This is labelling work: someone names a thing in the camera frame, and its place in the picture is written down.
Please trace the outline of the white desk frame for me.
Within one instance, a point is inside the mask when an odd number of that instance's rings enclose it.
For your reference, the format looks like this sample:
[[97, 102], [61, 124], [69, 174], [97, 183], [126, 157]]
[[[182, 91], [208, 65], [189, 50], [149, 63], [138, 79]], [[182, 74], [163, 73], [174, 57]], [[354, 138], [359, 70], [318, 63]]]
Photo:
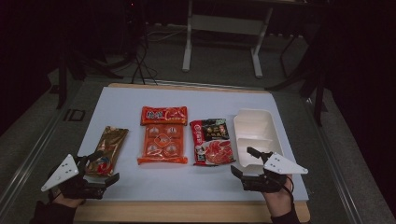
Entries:
[[193, 1], [188, 0], [188, 18], [187, 18], [187, 35], [182, 71], [189, 72], [191, 68], [191, 34], [193, 30], [221, 32], [240, 35], [255, 35], [257, 43], [250, 49], [251, 60], [256, 78], [262, 78], [262, 66], [259, 58], [259, 52], [262, 47], [262, 41], [266, 35], [270, 19], [273, 14], [273, 8], [269, 7], [264, 14], [262, 21], [246, 20], [237, 18], [226, 18], [219, 16], [199, 15], [192, 12]]

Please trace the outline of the gold foil food packet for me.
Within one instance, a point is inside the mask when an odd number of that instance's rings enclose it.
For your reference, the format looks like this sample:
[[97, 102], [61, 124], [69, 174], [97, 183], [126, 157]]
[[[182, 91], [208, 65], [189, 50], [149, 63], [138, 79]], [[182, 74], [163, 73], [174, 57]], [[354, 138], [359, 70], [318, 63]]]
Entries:
[[94, 151], [96, 159], [89, 162], [89, 176], [112, 176], [120, 149], [128, 134], [128, 129], [106, 126]]

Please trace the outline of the black chair base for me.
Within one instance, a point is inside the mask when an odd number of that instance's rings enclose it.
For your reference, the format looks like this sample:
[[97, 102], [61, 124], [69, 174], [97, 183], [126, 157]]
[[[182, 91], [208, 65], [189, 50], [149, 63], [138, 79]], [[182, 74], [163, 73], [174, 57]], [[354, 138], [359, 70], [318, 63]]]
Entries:
[[297, 38], [294, 35], [288, 45], [282, 50], [279, 57], [282, 71], [286, 80], [276, 84], [275, 86], [266, 87], [268, 91], [279, 91], [287, 86], [304, 80], [303, 86], [300, 88], [299, 93], [304, 98], [309, 98], [313, 91], [316, 92], [315, 106], [314, 106], [314, 119], [318, 126], [321, 126], [320, 114], [322, 111], [322, 99], [324, 92], [325, 73], [319, 68], [315, 67], [314, 60], [310, 56], [310, 49], [308, 49], [299, 64], [288, 75], [283, 62], [283, 56], [292, 42]]

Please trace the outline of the red and black sauce packet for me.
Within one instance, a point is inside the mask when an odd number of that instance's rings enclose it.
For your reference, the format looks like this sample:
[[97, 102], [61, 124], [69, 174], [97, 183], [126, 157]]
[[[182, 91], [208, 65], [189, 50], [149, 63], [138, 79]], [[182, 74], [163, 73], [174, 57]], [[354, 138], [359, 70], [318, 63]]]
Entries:
[[234, 162], [226, 119], [201, 119], [190, 122], [195, 165], [218, 166]]

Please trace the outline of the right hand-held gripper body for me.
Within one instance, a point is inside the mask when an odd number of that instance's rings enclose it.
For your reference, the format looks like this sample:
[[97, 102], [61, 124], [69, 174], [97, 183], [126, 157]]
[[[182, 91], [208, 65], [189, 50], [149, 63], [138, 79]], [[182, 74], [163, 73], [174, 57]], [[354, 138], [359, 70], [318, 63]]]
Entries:
[[288, 175], [306, 175], [308, 170], [275, 152], [263, 152], [263, 173], [257, 176], [243, 175], [247, 178], [242, 183], [244, 190], [273, 193], [278, 192], [286, 183]]

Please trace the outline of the white plastic container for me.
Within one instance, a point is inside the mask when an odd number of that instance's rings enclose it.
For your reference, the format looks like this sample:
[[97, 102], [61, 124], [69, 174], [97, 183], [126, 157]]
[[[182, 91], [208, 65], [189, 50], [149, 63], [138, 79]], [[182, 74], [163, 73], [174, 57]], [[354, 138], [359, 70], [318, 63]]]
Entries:
[[267, 110], [241, 109], [233, 119], [238, 167], [247, 172], [260, 172], [263, 161], [248, 153], [253, 147], [259, 152], [283, 155], [272, 114]]

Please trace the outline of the orange soup base packet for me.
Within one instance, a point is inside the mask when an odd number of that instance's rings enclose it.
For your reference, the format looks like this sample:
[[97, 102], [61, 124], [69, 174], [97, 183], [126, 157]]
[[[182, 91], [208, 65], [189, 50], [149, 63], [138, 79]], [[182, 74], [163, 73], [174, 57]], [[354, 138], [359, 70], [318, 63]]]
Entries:
[[186, 164], [184, 127], [188, 121], [186, 106], [143, 106], [140, 125], [144, 127], [144, 144], [138, 164], [171, 162]]

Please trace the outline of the metal floor rail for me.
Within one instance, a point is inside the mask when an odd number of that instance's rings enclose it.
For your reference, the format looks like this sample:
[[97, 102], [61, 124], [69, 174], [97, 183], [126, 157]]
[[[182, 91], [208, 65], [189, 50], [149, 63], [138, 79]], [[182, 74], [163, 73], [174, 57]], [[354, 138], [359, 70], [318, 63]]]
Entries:
[[58, 95], [44, 94], [0, 137], [0, 217], [14, 204], [81, 85], [68, 88], [60, 109], [56, 108]]
[[310, 98], [303, 98], [302, 102], [306, 112], [309, 114], [314, 130], [317, 133], [321, 148], [324, 150], [325, 160], [332, 177], [332, 182], [337, 190], [338, 198], [346, 211], [349, 224], [362, 224], [360, 213], [358, 212], [356, 204], [349, 192], [347, 183], [341, 172], [340, 165], [334, 157], [329, 139], [323, 129], [317, 125], [317, 122], [313, 118], [314, 104]]

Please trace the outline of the person's right hand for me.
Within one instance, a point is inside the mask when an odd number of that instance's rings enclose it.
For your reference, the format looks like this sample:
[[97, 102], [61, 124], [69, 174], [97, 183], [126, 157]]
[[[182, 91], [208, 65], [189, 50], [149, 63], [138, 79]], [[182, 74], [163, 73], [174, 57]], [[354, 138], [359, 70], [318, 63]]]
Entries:
[[262, 194], [272, 217], [282, 216], [291, 210], [293, 201], [292, 189], [293, 183], [289, 175], [280, 191], [273, 193], [264, 192]]

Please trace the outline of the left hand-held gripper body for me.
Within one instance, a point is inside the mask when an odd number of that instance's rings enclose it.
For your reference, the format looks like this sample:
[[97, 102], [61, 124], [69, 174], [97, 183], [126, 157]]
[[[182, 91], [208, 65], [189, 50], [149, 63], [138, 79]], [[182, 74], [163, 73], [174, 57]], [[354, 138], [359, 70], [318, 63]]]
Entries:
[[54, 167], [41, 187], [48, 191], [57, 187], [64, 197], [70, 199], [102, 199], [105, 185], [89, 183], [85, 178], [87, 157], [74, 157], [68, 154], [65, 159]]

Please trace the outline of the black metal stand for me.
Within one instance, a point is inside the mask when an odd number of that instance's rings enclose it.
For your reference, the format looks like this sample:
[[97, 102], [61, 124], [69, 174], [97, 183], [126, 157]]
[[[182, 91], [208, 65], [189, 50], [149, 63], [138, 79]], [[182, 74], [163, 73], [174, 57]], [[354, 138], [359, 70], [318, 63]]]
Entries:
[[62, 40], [59, 55], [58, 109], [63, 107], [67, 99], [67, 72], [70, 72], [75, 79], [83, 80], [86, 76], [85, 70], [82, 67], [83, 64], [87, 64], [105, 77], [120, 79], [120, 76], [112, 73], [105, 66], [88, 58], [83, 53], [73, 49], [65, 40]]

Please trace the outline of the white paper sheet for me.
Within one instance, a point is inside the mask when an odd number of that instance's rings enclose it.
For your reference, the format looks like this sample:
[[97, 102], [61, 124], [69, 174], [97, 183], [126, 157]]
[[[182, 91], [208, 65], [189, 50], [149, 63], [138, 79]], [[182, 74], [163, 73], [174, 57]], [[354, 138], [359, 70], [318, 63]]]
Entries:
[[186, 106], [190, 120], [226, 119], [233, 154], [238, 167], [233, 119], [241, 109], [267, 110], [272, 114], [283, 156], [293, 160], [289, 139], [272, 94], [265, 92], [189, 91], [146, 88], [105, 87], [79, 149], [79, 155], [95, 150], [106, 126], [129, 130], [114, 172], [120, 180], [105, 192], [106, 201], [258, 201], [261, 195], [244, 191], [228, 164], [216, 167], [195, 166], [191, 128], [184, 129], [186, 164], [146, 163], [137, 158], [144, 142], [140, 125], [143, 106]]

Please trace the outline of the person's left hand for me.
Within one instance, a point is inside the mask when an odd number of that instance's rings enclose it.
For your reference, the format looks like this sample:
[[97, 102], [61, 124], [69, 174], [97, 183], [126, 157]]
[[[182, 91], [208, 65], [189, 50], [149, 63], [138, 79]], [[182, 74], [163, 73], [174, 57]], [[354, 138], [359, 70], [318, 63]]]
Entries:
[[63, 194], [57, 190], [54, 193], [54, 199], [53, 199], [54, 203], [58, 203], [58, 204], [62, 204], [64, 206], [67, 207], [71, 207], [71, 208], [78, 208], [80, 205], [85, 203], [84, 199], [70, 199], [70, 198], [66, 198], [63, 196]]

